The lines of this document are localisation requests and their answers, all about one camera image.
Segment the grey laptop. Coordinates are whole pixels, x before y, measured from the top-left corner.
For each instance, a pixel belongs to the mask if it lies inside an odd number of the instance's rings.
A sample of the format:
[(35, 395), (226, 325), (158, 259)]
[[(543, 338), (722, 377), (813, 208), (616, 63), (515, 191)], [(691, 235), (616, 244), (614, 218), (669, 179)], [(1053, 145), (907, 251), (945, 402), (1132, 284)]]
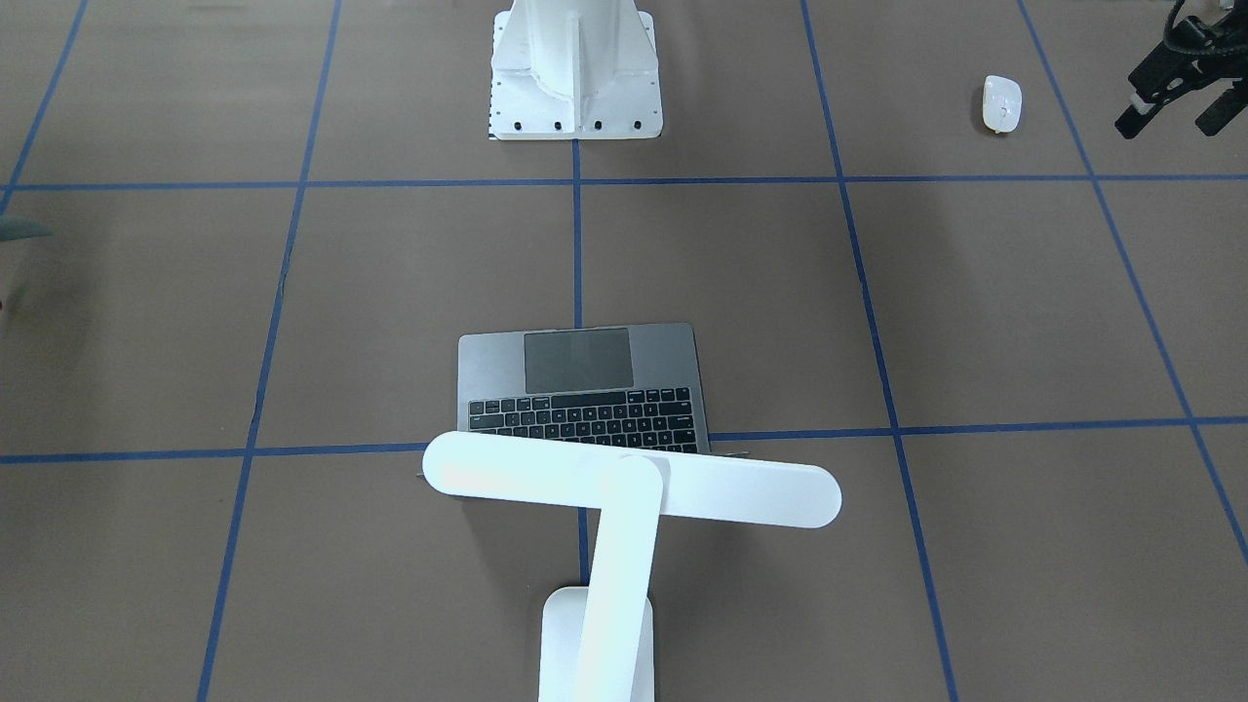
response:
[(690, 324), (464, 334), (456, 428), (558, 443), (706, 453)]

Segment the white computer mouse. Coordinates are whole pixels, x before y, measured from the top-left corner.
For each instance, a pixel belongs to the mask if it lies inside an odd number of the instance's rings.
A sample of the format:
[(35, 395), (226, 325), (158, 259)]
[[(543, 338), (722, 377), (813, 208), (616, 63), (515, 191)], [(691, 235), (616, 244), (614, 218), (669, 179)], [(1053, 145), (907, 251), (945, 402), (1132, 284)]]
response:
[(982, 122), (990, 132), (1015, 132), (1025, 111), (1025, 92), (1012, 79), (990, 74), (982, 82)]

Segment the white desk lamp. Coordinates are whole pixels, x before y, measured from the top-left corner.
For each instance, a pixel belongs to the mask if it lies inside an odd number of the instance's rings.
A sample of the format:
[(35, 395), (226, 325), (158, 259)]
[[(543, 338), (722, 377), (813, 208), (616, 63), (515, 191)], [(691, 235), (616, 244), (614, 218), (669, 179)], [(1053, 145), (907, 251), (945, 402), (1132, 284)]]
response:
[(542, 610), (540, 701), (655, 700), (661, 517), (822, 528), (842, 506), (837, 480), (812, 465), (462, 431), (434, 438), (422, 471), (448, 496), (599, 512), (588, 585), (558, 588)]

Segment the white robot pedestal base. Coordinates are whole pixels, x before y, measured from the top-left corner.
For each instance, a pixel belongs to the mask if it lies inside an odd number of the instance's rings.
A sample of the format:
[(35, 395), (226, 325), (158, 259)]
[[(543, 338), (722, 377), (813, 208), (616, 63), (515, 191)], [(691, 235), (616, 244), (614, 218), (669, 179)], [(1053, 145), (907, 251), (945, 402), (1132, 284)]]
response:
[(651, 139), (655, 22), (633, 1), (514, 1), (490, 27), (487, 137)]

